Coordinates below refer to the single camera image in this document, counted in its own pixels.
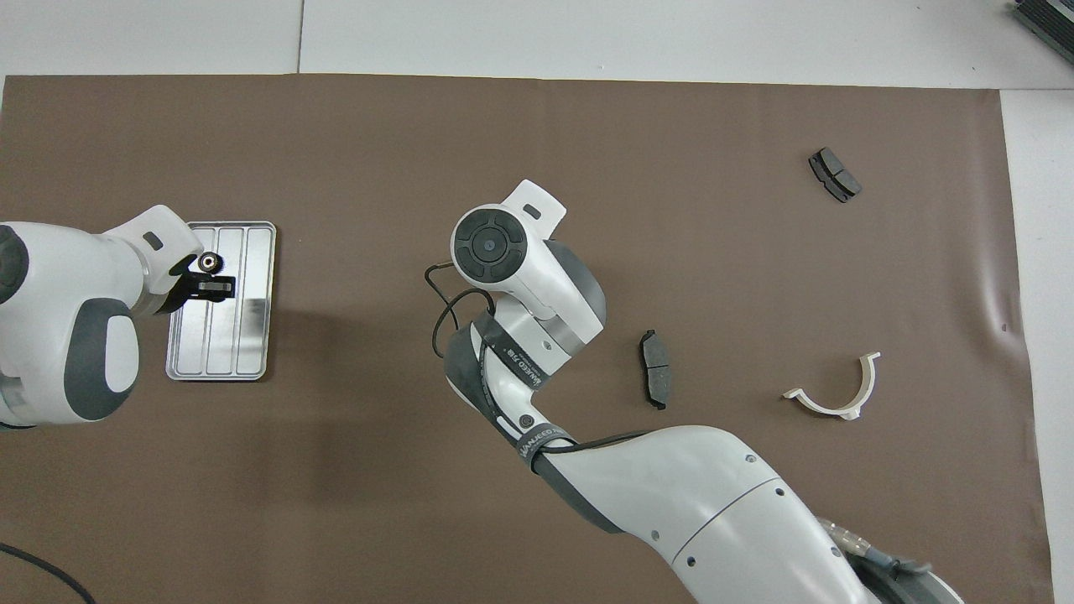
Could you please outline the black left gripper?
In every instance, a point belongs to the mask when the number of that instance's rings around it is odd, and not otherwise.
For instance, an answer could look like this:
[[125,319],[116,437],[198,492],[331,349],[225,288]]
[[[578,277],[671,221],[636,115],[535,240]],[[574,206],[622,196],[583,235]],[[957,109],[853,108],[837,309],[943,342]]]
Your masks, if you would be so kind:
[[235,297],[235,285],[237,285],[235,278],[202,276],[202,273],[190,270],[195,260],[198,260],[198,255],[188,255],[171,268],[171,276],[176,278],[171,288],[171,313],[180,310],[188,299],[195,298],[199,284],[200,299],[207,299],[208,302],[219,303],[224,299]]

